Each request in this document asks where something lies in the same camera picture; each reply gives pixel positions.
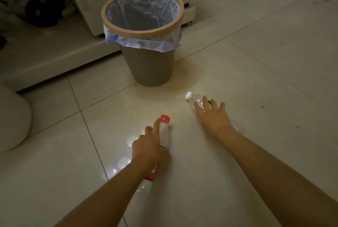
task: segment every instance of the trash can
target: trash can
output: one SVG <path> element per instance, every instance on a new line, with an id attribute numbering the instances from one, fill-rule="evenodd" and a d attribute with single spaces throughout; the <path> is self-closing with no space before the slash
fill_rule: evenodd
<path id="1" fill-rule="evenodd" d="M 182 0 L 110 0 L 103 6 L 106 42 L 119 44 L 138 83 L 152 87 L 170 79 L 183 13 Z"/>

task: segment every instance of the plastic garbage bag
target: plastic garbage bag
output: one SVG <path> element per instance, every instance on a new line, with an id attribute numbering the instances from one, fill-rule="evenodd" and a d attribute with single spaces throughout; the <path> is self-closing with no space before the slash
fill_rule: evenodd
<path id="1" fill-rule="evenodd" d="M 106 12 L 106 18 L 113 25 L 134 31 L 153 30 L 173 22 L 180 13 L 180 5 L 175 0 L 117 0 Z M 116 42 L 122 46 L 145 48 L 167 52 L 180 46 L 182 34 L 180 26 L 162 37 L 146 40 L 121 37 L 113 34 L 104 25 L 107 44 Z"/>

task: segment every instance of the tan plastic rim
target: tan plastic rim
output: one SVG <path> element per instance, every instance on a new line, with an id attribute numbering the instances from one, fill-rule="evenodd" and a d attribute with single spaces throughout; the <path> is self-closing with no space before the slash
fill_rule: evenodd
<path id="1" fill-rule="evenodd" d="M 181 25 L 182 19 L 183 19 L 183 13 L 184 13 L 184 3 L 182 0 L 176 0 L 176 2 L 180 5 L 180 13 L 176 17 L 175 20 L 173 20 L 171 23 L 157 28 L 153 30 L 126 30 L 122 29 L 120 27 L 115 26 L 110 21 L 108 21 L 106 17 L 106 13 L 108 11 L 108 7 L 116 2 L 117 0 L 109 0 L 107 3 L 104 4 L 102 11 L 101 11 L 101 17 L 104 22 L 104 25 L 107 27 L 108 30 L 110 30 L 112 33 L 117 34 L 121 37 L 127 37 L 131 39 L 139 39 L 139 40 L 145 40 L 150 39 L 154 37 L 162 37 L 169 32 L 175 30 Z"/>

